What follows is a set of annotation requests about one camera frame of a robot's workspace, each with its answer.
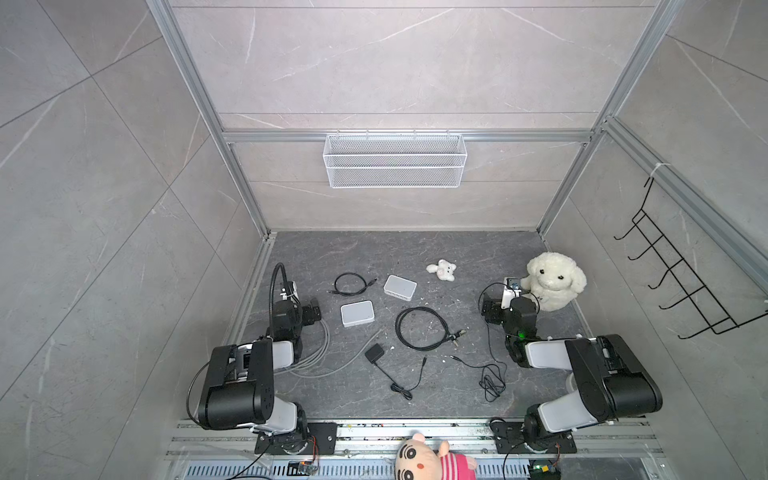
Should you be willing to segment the black power adapter with plug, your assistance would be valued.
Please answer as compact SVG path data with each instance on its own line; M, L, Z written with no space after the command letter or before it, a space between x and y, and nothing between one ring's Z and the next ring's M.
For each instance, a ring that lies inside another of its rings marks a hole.
M506 391L505 380L506 365L504 363L486 363L483 365L472 365L458 356L451 355L450 358L464 367L480 372L478 385L484 392L484 399L488 403L498 400Z

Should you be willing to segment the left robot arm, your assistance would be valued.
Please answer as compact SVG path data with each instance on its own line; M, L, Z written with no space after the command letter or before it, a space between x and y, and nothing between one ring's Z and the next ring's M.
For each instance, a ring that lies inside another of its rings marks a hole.
M193 377L202 381L197 400L192 399L195 384L188 387L186 413L205 430L247 429L257 435L257 445L265 451L315 452L317 440L305 410L277 396L275 376L298 364L302 330L322 315L315 299L300 300L282 263L270 277L267 318L265 334L258 339L212 350Z

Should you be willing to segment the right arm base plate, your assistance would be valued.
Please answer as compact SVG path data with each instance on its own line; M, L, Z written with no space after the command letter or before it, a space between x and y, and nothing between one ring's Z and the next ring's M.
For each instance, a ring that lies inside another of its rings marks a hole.
M575 454L577 447L570 431L551 433L535 422L489 421L500 454Z

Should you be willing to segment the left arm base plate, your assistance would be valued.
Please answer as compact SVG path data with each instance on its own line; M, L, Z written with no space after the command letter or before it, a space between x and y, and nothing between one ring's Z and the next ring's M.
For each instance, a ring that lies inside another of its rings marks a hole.
M332 455L337 442L338 425L333 422L310 422L296 430L266 435L256 439L255 454L271 455Z

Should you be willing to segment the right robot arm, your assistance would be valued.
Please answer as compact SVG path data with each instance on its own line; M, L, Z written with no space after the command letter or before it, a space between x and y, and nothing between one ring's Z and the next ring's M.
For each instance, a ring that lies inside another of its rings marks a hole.
M540 338L538 298L524 292L512 278L501 286L499 298L481 291L478 310L486 324L502 328L510 359L524 369L568 373L565 395L529 407L521 422L512 422L497 432L498 437L507 438L509 451L554 451L563 447L577 429L643 416L662 408L660 388L621 336ZM511 431L516 425L520 428L518 434Z

